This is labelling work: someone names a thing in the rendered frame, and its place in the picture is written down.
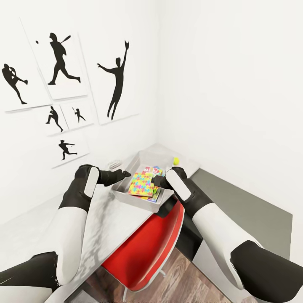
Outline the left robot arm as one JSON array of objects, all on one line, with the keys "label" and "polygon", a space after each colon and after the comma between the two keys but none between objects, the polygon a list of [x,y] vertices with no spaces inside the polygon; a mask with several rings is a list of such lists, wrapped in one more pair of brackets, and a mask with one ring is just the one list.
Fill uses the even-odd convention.
[{"label": "left robot arm", "polygon": [[120,159],[104,170],[84,165],[76,171],[48,229],[26,262],[0,272],[0,303],[45,303],[80,267],[85,225],[97,184],[108,187],[131,176],[118,169]]}]

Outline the jigsaw puzzle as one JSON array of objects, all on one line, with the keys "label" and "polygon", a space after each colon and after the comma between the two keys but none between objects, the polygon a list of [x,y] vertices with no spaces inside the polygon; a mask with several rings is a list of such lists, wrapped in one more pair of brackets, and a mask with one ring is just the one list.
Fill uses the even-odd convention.
[{"label": "jigsaw puzzle", "polygon": [[151,182],[152,173],[135,173],[128,190],[128,195],[152,196],[154,184]]},{"label": "jigsaw puzzle", "polygon": [[157,192],[158,188],[159,188],[159,187],[154,186],[154,189],[153,189],[153,194],[155,194],[155,193]]}]

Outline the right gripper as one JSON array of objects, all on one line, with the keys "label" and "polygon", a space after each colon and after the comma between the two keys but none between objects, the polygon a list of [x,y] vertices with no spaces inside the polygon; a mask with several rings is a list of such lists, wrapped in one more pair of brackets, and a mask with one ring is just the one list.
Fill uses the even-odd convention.
[{"label": "right gripper", "polygon": [[164,188],[164,189],[173,190],[173,188],[168,188],[167,186],[165,186],[165,184],[163,182],[164,177],[165,176],[156,175],[155,177],[151,177],[152,178],[151,182],[154,184],[154,186],[161,187],[161,188]]}]

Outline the toy box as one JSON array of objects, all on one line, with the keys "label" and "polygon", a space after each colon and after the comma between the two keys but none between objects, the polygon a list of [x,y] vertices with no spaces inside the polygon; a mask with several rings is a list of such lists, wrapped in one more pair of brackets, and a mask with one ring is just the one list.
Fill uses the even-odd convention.
[{"label": "toy box", "polygon": [[111,187],[113,194],[120,202],[157,213],[166,189],[160,187],[161,193],[157,202],[141,199],[134,195],[128,195],[128,190],[135,173],[142,173],[146,167],[158,165],[158,167],[163,170],[164,174],[166,167],[173,167],[174,158],[175,157],[140,150],[125,169],[131,176],[125,177],[123,180],[114,183]]}]

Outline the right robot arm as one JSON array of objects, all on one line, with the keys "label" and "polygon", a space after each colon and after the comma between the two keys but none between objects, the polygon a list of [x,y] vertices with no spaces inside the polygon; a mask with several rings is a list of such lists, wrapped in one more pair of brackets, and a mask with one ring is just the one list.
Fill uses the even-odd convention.
[{"label": "right robot arm", "polygon": [[151,177],[154,186],[174,190],[220,269],[257,303],[303,303],[303,267],[276,255],[237,225],[197,186],[182,167]]}]

